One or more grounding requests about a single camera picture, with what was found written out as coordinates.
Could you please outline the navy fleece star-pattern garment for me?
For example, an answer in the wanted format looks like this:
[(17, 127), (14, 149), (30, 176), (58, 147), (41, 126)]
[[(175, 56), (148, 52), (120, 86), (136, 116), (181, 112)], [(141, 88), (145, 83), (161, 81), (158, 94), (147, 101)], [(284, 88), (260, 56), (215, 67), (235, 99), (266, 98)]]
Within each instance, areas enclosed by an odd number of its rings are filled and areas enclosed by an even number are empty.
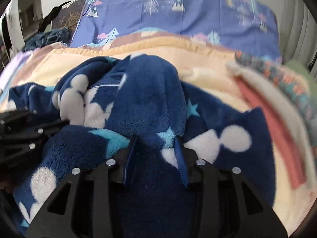
[(14, 188), (19, 214), (13, 220), (23, 234), (73, 169), (98, 167), (134, 136), (130, 181), (115, 188), (110, 200), (123, 237), (189, 237), (195, 198), (178, 170), (176, 137), (217, 169), (239, 168), (273, 207), (275, 164), (263, 111), (238, 112), (181, 81), (160, 57), (91, 58), (55, 86), (29, 82), (11, 88), (9, 105), (69, 121)]

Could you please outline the cream fleece red-trim garment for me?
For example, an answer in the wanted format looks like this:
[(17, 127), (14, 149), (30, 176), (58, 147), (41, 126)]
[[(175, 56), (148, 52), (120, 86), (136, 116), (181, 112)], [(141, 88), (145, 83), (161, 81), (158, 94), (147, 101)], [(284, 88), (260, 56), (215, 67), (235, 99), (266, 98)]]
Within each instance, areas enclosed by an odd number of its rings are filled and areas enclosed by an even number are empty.
[(226, 62), (228, 73), (235, 80), (239, 110), (260, 107), (264, 111), (273, 143), (285, 160), (292, 186), (296, 189), (307, 182), (316, 186), (316, 166), (312, 145), (304, 120), (290, 100), (265, 77), (243, 68), (233, 61)]

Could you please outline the dark teal knitted cloth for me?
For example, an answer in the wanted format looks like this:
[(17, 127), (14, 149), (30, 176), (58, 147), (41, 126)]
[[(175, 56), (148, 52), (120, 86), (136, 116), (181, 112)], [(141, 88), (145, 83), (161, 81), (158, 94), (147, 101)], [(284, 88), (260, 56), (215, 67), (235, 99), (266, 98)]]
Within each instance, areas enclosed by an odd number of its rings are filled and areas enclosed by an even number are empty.
[(41, 32), (33, 35), (21, 49), (22, 52), (34, 51), (37, 48), (43, 48), (55, 42), (67, 43), (69, 40), (68, 28), (54, 29), (48, 32)]

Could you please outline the dark patterned pillow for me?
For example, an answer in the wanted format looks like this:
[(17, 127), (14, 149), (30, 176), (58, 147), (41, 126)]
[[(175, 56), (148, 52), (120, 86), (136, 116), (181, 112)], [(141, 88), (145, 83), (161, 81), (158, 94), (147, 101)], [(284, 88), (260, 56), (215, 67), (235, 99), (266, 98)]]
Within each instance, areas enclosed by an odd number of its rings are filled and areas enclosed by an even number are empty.
[(76, 30), (81, 17), (85, 0), (73, 0), (65, 4), (57, 17), (51, 22), (51, 29), (68, 28), (71, 32)]

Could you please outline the peach fleece blanket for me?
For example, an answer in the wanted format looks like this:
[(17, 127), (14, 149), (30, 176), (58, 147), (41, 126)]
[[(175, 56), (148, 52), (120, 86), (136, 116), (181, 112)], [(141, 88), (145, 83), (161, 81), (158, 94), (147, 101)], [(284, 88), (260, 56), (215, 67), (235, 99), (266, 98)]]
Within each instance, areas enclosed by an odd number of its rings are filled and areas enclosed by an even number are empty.
[[(123, 59), (130, 54), (161, 57), (176, 67), (181, 80), (215, 95), (240, 112), (250, 110), (235, 107), (238, 89), (226, 68), (226, 62), (234, 58), (233, 51), (165, 32), (127, 35), (104, 48), (68, 48), (56, 42), (31, 52), (18, 53), (1, 75), (1, 85), (6, 88), (35, 82), (51, 86), (57, 84), (67, 71), (89, 58), (109, 56)], [(295, 235), (307, 230), (316, 212), (316, 188), (310, 189), (304, 182), (295, 189), (282, 153), (274, 143), (273, 150), (277, 164), (277, 195), (273, 208), (287, 233)]]

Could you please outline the floral teal folded garment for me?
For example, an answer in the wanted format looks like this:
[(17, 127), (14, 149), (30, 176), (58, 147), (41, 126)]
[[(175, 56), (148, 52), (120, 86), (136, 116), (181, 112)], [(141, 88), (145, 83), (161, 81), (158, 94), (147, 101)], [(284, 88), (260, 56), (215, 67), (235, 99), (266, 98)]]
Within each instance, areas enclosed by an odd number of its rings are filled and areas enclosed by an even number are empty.
[(311, 143), (316, 145), (316, 100), (295, 75), (273, 61), (241, 51), (235, 53), (235, 60), (241, 66), (258, 71), (290, 99), (304, 120)]

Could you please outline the green cushion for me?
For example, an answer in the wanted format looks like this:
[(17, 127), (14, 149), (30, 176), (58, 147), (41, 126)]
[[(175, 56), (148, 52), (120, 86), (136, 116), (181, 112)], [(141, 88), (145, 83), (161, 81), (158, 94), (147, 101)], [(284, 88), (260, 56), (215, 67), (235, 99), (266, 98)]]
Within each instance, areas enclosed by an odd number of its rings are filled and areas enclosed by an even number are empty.
[(310, 95), (316, 99), (316, 80), (308, 72), (308, 70), (299, 62), (291, 60), (285, 64), (296, 76), (296, 80), (300, 82)]

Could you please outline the blue tree-print pillow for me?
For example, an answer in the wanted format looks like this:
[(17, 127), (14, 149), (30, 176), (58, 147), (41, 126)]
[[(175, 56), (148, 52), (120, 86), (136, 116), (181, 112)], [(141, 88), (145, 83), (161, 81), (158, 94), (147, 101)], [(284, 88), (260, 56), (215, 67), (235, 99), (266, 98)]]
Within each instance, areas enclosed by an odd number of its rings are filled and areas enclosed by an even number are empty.
[(281, 57), (275, 15), (258, 0), (86, 0), (70, 45), (99, 47), (142, 31)]

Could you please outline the white curtain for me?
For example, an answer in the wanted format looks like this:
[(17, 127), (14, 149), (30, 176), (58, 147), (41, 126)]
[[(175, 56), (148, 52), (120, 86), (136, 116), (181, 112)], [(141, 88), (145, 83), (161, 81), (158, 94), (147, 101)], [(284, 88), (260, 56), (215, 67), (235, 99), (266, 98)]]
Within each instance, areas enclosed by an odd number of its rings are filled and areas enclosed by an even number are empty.
[(296, 60), (306, 68), (316, 55), (316, 22), (303, 0), (271, 0), (284, 62)]

